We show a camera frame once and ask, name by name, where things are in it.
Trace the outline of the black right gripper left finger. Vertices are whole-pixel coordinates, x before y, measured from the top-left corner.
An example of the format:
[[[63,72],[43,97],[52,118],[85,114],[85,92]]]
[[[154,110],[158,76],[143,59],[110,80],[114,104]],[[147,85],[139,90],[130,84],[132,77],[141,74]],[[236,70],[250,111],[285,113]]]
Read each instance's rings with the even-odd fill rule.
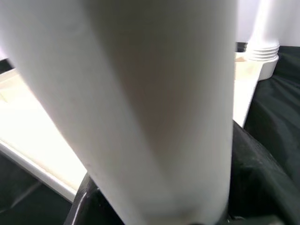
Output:
[[[88,174],[85,174],[65,225],[122,225],[123,221]]]

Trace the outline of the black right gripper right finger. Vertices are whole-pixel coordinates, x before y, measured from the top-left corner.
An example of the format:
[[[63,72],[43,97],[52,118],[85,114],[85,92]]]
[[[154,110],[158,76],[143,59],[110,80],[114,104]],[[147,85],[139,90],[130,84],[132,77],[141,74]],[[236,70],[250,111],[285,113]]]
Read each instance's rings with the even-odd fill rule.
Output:
[[[299,190],[274,157],[234,122],[228,211],[219,224],[299,223]]]

